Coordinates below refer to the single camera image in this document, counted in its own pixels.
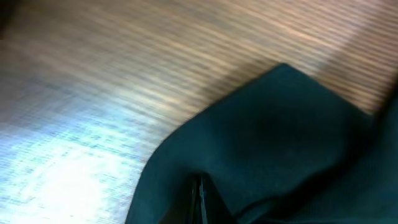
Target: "fabric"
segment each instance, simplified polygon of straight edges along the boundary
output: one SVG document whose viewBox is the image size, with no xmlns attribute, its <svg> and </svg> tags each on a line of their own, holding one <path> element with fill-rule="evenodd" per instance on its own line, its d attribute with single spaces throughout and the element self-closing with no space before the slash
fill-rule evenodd
<svg viewBox="0 0 398 224">
<path fill-rule="evenodd" d="M 375 163 L 361 161 L 352 173 L 358 172 L 358 179 L 346 174 L 368 152 L 374 121 L 281 64 L 196 115 L 158 147 L 142 172 L 126 223 L 158 223 L 184 180 L 197 172 L 210 174 L 240 223 L 391 215 L 392 208 L 380 212 L 384 203 L 369 212 L 372 200 L 393 190 L 366 182 Z M 386 138 L 378 144 L 393 147 L 392 136 Z M 386 159 L 393 170 L 395 164 Z M 385 184 L 394 180 L 383 179 Z M 385 191 L 360 197 L 361 189 Z"/>
</svg>

